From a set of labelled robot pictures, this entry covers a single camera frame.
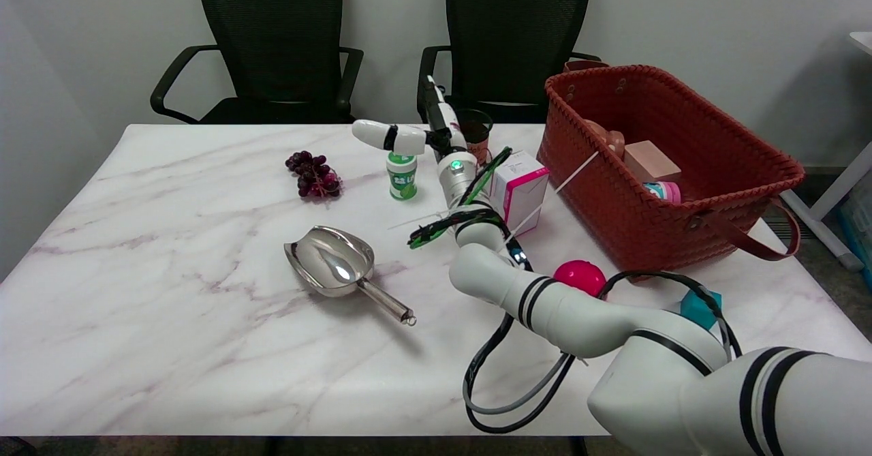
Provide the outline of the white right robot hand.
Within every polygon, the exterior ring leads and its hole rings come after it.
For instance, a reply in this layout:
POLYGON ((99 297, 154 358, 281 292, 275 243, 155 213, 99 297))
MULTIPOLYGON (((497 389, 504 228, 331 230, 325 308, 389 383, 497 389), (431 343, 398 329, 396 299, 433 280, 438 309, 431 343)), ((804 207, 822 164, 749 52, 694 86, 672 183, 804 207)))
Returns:
POLYGON ((423 155, 427 148, 433 150, 438 160, 452 153, 467 152, 456 113, 432 75, 426 75, 418 86, 424 96, 426 129, 359 119, 352 123, 352 135, 365 145, 402 157, 423 155))

